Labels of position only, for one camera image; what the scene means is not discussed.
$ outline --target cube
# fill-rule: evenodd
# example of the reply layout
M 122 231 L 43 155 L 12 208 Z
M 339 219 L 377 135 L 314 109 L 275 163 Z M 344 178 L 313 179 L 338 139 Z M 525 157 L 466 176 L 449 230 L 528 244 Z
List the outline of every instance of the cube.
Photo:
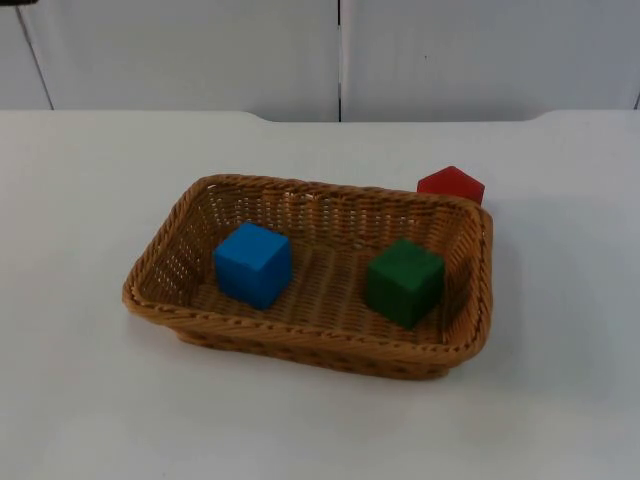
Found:
M 238 227 L 213 252 L 220 290 L 266 309 L 293 276 L 289 239 L 251 223 Z
M 420 180 L 418 192 L 454 195 L 481 205 L 484 185 L 456 167 L 447 167 Z
M 400 239 L 369 263 L 365 301 L 389 320 L 413 328 L 440 300 L 444 270 L 440 255 Z

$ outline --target woven basket wall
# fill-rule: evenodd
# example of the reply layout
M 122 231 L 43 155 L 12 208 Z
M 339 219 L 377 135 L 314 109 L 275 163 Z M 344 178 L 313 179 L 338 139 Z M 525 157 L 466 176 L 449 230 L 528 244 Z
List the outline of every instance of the woven basket wall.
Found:
M 212 250 L 243 222 L 289 236 L 294 279 L 254 310 L 220 293 Z M 369 260 L 399 237 L 445 259 L 441 304 L 405 330 L 363 303 Z M 196 345 L 347 372 L 445 375 L 483 347 L 492 220 L 472 202 L 380 188 L 216 175 L 172 209 L 123 287 L 130 311 Z

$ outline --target red block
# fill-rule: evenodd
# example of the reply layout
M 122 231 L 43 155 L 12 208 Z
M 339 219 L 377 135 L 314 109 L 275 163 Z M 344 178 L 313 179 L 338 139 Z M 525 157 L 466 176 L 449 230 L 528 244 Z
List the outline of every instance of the red block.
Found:
M 447 167 L 420 180 L 418 192 L 454 195 L 481 205 L 484 185 L 456 167 Z

